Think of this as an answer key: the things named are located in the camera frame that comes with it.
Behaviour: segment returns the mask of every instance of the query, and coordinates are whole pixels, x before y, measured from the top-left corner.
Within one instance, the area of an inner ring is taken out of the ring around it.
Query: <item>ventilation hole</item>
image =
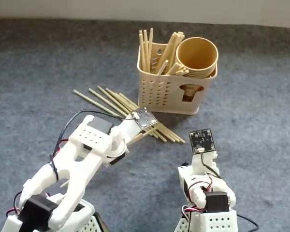
[[[158,51],[157,51],[157,55],[159,55],[159,56],[161,56],[162,55],[162,49],[160,48],[160,49],[158,49]]]

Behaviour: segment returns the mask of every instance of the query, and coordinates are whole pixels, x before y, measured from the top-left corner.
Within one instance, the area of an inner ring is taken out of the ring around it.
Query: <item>black circuit board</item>
[[[211,130],[196,130],[189,133],[189,139],[194,155],[200,154],[198,148],[204,148],[204,153],[209,151],[215,151],[215,144]]]

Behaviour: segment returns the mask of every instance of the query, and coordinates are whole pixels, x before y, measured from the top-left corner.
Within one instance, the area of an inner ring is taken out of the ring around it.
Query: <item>cream plastic basket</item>
[[[166,44],[153,43],[151,67],[155,69],[159,57],[163,53]],[[140,107],[146,107],[153,112],[166,112],[175,114],[193,115],[199,111],[199,106],[205,94],[217,76],[217,66],[208,78],[191,78],[175,75],[156,75],[141,70],[142,62],[140,50],[137,60],[139,71],[139,97]],[[197,91],[192,101],[184,101],[185,91],[181,89],[184,85],[199,85],[201,90]]]

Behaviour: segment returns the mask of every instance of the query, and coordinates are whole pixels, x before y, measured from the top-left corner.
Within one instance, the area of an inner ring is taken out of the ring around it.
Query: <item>black wire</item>
[[[217,172],[215,172],[214,169],[212,169],[210,166],[208,166],[208,165],[206,165],[206,164],[204,163],[204,161],[203,161],[203,152],[201,153],[201,162],[202,162],[202,164],[203,164],[203,166],[204,166],[205,168],[207,168],[207,169],[210,170],[212,173],[214,173],[215,176],[216,176],[217,178],[221,179],[220,175],[219,175]]]
[[[254,220],[249,219],[249,218],[247,218],[247,217],[245,217],[245,216],[242,216],[242,215],[240,215],[240,214],[237,214],[237,216],[240,217],[240,218],[242,218],[242,219],[245,219],[245,220],[249,221],[250,223],[252,223],[252,224],[254,224],[254,225],[256,226],[256,228],[251,229],[251,230],[249,230],[248,232],[258,231],[258,230],[260,229],[259,225],[258,225]]]
[[[191,212],[190,212],[190,215],[189,215],[189,225],[188,225],[188,232],[190,232],[190,224],[191,224]]]
[[[91,112],[91,113],[97,113],[97,114],[102,114],[102,115],[106,115],[106,116],[109,116],[109,117],[115,117],[115,118],[119,118],[119,119],[123,119],[123,120],[135,120],[134,118],[124,118],[124,117],[121,117],[121,116],[114,116],[114,115],[111,115],[111,114],[108,114],[108,113],[104,113],[104,112],[101,112],[101,111],[97,111],[97,110],[80,110],[78,111],[77,113],[75,113],[70,119],[69,121],[66,123],[66,125],[62,128],[61,132],[60,132],[60,135],[57,139],[57,142],[56,142],[56,146],[55,146],[55,149],[53,151],[53,154],[52,155],[49,155],[49,158],[50,158],[50,162],[49,164],[52,166],[53,170],[54,170],[54,173],[56,175],[56,181],[58,182],[59,181],[59,176],[58,176],[58,172],[57,172],[57,168],[55,167],[55,163],[54,163],[54,156],[56,155],[57,151],[58,151],[58,148],[59,148],[59,145],[60,145],[60,141],[62,140],[62,137],[64,135],[64,132],[67,130],[68,126],[71,124],[71,122],[81,113],[84,113],[84,112]]]
[[[18,192],[15,196],[14,196],[14,202],[13,202],[13,206],[14,206],[14,211],[17,213],[17,208],[16,208],[16,199],[17,197],[22,193],[22,191]]]

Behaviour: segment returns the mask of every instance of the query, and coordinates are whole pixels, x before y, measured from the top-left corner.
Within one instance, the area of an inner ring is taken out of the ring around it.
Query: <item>cup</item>
[[[209,40],[192,37],[184,40],[176,49],[176,62],[189,70],[189,77],[206,78],[214,71],[218,50]]]

